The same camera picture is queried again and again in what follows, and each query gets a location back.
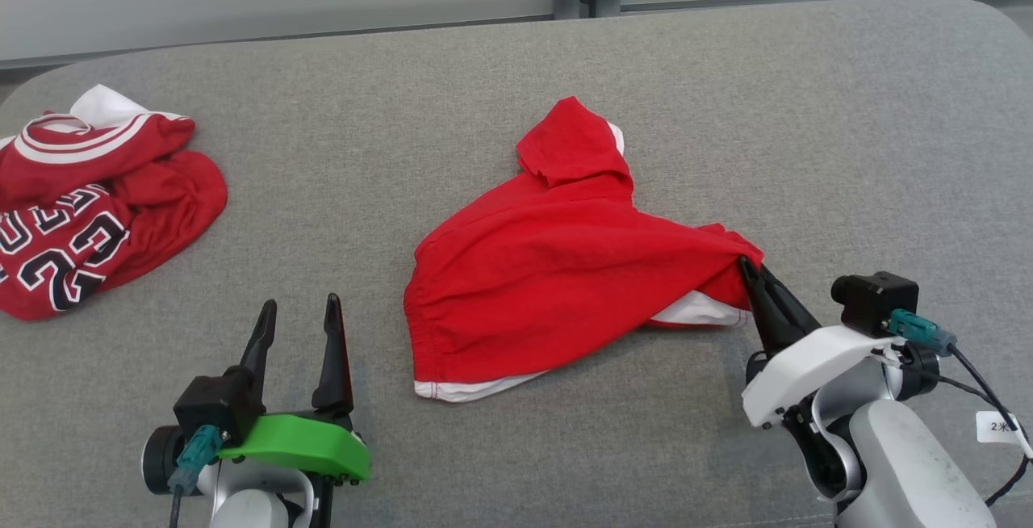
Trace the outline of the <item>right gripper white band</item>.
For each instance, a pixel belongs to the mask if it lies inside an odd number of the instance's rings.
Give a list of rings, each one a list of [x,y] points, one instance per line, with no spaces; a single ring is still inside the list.
[[[906,342],[894,336],[875,339],[845,325],[822,327],[763,263],[756,266],[741,256],[738,272],[761,348],[771,358],[742,392],[742,406],[752,426],[778,424],[780,408],[786,413],[862,360],[874,358],[874,349]]]

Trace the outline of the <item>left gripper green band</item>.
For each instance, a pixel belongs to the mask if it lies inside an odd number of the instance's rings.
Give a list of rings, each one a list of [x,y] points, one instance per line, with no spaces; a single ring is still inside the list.
[[[254,377],[265,377],[277,311],[276,300],[267,300],[240,360],[240,366]],[[312,407],[320,420],[293,413],[262,415],[242,444],[222,446],[218,458],[254,459],[342,483],[362,483],[371,477],[369,448],[351,431],[354,399],[343,308],[337,294],[326,297],[324,333],[320,384],[312,393]]]

